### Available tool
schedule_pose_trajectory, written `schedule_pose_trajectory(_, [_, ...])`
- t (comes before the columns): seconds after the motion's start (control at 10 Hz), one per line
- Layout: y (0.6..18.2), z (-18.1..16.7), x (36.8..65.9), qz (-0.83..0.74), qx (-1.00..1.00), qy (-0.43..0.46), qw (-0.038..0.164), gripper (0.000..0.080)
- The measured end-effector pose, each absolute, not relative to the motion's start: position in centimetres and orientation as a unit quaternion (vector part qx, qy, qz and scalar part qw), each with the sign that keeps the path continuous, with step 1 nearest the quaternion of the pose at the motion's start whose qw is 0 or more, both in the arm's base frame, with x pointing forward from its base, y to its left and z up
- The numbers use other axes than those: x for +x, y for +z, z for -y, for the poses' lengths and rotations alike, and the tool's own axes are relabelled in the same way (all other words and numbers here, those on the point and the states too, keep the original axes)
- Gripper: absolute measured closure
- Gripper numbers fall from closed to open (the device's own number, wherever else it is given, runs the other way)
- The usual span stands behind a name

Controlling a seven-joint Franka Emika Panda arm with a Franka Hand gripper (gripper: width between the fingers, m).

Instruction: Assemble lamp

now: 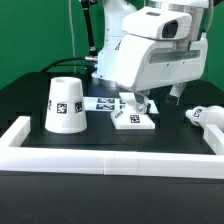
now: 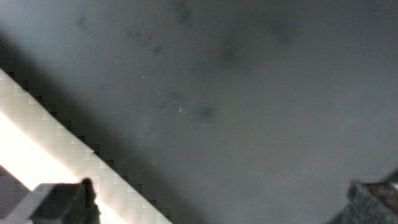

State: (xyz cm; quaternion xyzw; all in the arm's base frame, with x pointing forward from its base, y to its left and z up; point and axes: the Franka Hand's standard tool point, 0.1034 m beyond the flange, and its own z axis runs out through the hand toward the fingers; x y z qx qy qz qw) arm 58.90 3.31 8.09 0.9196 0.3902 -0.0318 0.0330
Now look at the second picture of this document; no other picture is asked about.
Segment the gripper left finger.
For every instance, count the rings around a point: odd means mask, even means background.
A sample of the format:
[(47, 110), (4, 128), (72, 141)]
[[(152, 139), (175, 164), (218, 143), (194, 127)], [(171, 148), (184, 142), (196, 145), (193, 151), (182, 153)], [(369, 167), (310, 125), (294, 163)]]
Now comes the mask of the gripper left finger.
[(93, 181), (43, 183), (27, 194), (0, 224), (100, 224)]

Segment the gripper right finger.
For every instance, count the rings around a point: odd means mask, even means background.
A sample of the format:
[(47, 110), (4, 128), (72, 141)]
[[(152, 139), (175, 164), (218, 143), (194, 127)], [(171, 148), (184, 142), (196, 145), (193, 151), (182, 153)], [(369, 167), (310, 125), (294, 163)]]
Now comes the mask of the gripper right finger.
[(326, 224), (398, 224), (398, 170), (379, 182), (354, 180), (349, 203)]

